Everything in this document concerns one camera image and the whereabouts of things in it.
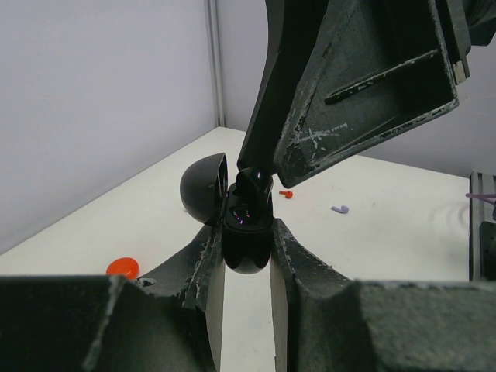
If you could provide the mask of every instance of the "orange ball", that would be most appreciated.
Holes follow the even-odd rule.
[[[107,275],[124,275],[134,281],[140,272],[140,266],[135,259],[123,257],[115,260],[107,267]]]

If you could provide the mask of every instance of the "red object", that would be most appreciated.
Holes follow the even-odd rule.
[[[140,272],[140,266],[135,259],[123,257],[115,260],[107,267],[107,275],[124,275],[134,281]]]
[[[279,194],[284,195],[286,199],[291,199],[293,197],[293,191],[291,190],[279,191]]]

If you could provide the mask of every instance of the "gray wall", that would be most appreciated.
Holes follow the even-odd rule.
[[[0,253],[215,125],[203,0],[2,1],[0,81]]]
[[[245,129],[267,53],[264,0],[219,0],[219,26],[226,123]],[[496,40],[474,47],[469,63],[458,109],[364,155],[465,177],[473,169],[496,174]]]

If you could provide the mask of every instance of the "purple object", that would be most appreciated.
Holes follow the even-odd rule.
[[[345,215],[346,213],[348,213],[350,211],[350,209],[348,207],[346,207],[345,205],[341,205],[341,208],[340,207],[336,207],[336,206],[332,206],[331,209],[334,211],[334,212],[338,212],[338,213],[341,213],[342,215]]]
[[[471,199],[477,199],[477,200],[481,200],[483,202],[487,202],[487,203],[490,203],[490,204],[494,204],[494,200],[491,200],[491,199],[494,199],[496,198],[496,194],[465,194],[466,197],[468,198],[471,198]]]

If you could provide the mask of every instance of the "white tabletop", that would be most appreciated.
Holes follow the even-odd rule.
[[[230,181],[244,132],[218,128],[0,256],[0,274],[104,274],[134,257],[141,274],[191,241],[179,180],[225,152]],[[292,189],[274,180],[274,215],[298,241],[350,278],[468,280],[468,178],[355,156]],[[331,211],[347,205],[347,215]],[[222,370],[273,371],[268,268],[226,271]]]

